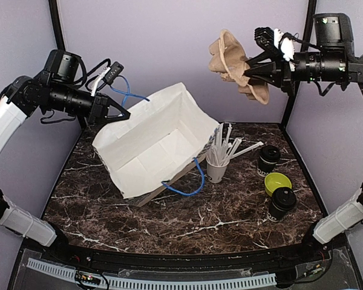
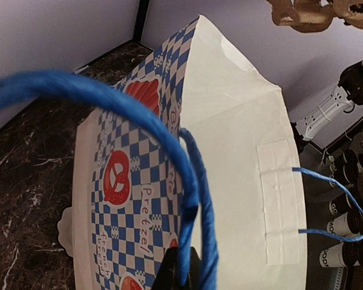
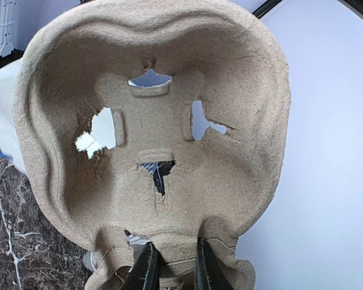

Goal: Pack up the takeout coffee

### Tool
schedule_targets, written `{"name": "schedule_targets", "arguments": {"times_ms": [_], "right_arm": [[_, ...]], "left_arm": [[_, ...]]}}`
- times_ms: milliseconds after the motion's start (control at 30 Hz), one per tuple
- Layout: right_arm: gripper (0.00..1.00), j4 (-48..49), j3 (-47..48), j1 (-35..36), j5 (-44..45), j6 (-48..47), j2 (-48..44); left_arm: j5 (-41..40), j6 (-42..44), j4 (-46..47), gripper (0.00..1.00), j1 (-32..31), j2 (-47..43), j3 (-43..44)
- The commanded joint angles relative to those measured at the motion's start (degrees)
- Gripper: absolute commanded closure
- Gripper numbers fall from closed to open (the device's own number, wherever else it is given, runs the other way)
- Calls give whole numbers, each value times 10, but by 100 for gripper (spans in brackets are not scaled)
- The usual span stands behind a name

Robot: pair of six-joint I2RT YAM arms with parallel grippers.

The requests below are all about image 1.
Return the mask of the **brown cardboard cup carrier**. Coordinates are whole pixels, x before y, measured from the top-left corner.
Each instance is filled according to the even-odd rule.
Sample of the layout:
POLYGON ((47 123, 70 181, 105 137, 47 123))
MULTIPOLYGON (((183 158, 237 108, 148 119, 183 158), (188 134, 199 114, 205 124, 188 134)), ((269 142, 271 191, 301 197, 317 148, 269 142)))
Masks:
POLYGON ((249 100, 258 101, 262 105, 269 103, 269 87, 267 82, 244 75, 250 69, 246 62, 249 58, 243 46, 227 29, 222 29, 216 41, 209 46, 211 59, 208 68, 218 73, 225 82, 238 85, 238 92, 249 100))

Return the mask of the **checkered paper takeout bag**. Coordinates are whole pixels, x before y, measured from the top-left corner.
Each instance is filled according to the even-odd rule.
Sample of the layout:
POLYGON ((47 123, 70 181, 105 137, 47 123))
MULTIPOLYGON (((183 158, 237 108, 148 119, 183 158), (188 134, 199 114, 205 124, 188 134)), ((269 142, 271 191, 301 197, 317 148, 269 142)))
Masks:
POLYGON ((93 148, 123 199, 142 207, 205 159, 219 124, 182 82, 129 111, 129 119, 98 131, 93 148))

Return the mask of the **black paper coffee cup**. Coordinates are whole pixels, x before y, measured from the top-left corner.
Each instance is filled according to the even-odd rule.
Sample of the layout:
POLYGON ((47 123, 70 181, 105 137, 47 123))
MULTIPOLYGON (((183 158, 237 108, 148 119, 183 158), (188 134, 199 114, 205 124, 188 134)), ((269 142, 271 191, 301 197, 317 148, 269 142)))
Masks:
POLYGON ((259 157, 257 162, 257 174, 265 177, 266 175, 268 175, 273 171, 277 163, 269 163, 263 160, 262 158, 260 158, 260 151, 259 151, 259 157))

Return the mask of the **black coffee cup lid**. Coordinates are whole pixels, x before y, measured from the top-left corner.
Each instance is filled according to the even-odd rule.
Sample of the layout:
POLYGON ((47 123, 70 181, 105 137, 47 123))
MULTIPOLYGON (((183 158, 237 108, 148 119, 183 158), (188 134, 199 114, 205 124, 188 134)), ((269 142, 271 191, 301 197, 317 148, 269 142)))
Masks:
POLYGON ((273 145, 263 146, 260 149, 260 158, 269 163, 277 163, 281 158, 280 149, 273 145))

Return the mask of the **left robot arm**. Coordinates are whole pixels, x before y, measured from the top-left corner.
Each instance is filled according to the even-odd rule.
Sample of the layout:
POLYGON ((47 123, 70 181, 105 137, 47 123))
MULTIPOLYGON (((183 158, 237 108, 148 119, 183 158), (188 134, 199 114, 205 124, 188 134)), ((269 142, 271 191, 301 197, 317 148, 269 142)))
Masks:
MULTIPOLYGON (((0 93, 0 154, 16 130, 39 109, 84 118, 88 124, 108 124, 130 118, 130 113, 97 87, 81 90, 87 82, 84 62, 77 54, 52 50, 35 77, 20 76, 0 93)), ((0 226, 31 239, 60 263, 73 259, 73 249, 57 226, 15 205, 0 189, 0 226)))

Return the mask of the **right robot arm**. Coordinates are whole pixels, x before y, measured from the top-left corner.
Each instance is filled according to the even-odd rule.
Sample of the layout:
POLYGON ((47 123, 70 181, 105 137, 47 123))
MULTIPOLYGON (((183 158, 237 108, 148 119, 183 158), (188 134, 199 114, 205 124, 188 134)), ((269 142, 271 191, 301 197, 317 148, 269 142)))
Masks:
MULTIPOLYGON (((350 18, 344 13, 319 13, 313 16, 316 44, 269 27, 256 28, 254 39, 263 52, 248 60, 244 76, 263 80, 287 94, 295 90, 296 82, 328 82, 319 89, 325 96, 334 85, 345 91, 356 83, 363 96, 363 55, 355 56, 355 45, 350 18)), ((297 248, 302 262, 311 261, 320 246, 363 224, 363 183, 354 195, 333 213, 310 226, 297 248)))

